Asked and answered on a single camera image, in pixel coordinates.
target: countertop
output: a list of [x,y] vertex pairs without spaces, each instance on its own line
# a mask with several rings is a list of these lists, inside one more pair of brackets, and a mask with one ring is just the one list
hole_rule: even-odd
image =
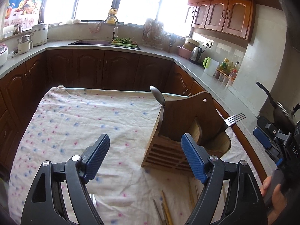
[[264,153],[263,147],[257,142],[252,132],[256,126],[257,118],[255,115],[235,96],[226,86],[219,82],[214,77],[211,77],[204,73],[204,68],[189,62],[187,59],[180,57],[177,54],[167,53],[163,50],[157,50],[147,48],[145,46],[139,46],[142,50],[128,49],[113,46],[99,46],[99,45],[69,45],[77,40],[62,40],[62,41],[50,41],[42,46],[36,46],[29,52],[22,55],[17,55],[5,62],[0,67],[0,79],[3,78],[8,72],[27,61],[28,59],[38,55],[46,50],[55,49],[99,49],[99,50],[111,50],[119,52],[132,52],[141,55],[148,55],[157,58],[163,58],[170,61],[174,61],[183,70],[185,70],[191,77],[194,78],[206,91],[208,91],[215,100],[225,109],[229,115],[238,113],[244,113],[246,118],[239,121],[237,125],[250,142],[258,158],[260,159],[267,175],[272,174],[272,170],[275,168],[274,162]]

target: stainless steel kettle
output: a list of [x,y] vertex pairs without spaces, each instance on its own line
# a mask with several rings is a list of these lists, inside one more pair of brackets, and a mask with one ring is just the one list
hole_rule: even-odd
[[192,51],[192,54],[191,54],[191,57],[190,57],[189,61],[190,61],[191,63],[200,65],[200,64],[201,64],[201,63],[200,63],[201,54],[202,54],[202,48],[196,46],[196,47],[193,49],[193,51]]

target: poster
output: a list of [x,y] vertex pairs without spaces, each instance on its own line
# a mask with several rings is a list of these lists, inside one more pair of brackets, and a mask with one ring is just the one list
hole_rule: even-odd
[[22,24],[26,29],[38,24],[41,3],[42,0],[9,0],[4,27]]

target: screw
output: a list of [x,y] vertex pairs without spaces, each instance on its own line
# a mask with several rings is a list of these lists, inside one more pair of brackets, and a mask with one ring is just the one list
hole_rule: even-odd
[[210,158],[210,160],[212,160],[212,161],[218,160],[218,157],[217,157],[217,156],[214,156],[214,155],[213,155],[213,156],[210,156],[209,158]]
[[241,163],[243,166],[247,166],[247,165],[248,165],[248,162],[246,162],[245,160],[240,160],[240,163]]
[[72,156],[72,161],[78,161],[80,159],[79,155]]
[[43,162],[43,166],[44,166],[44,167],[48,166],[49,164],[50,164],[49,161],[44,161],[44,162]]

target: rice cooker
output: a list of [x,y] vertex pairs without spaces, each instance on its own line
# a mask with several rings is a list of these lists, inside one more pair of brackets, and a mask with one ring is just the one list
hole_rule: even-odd
[[7,60],[8,49],[6,44],[0,44],[0,67]]
[[48,39],[48,25],[38,24],[32,27],[31,41],[33,46],[39,46],[47,43]]

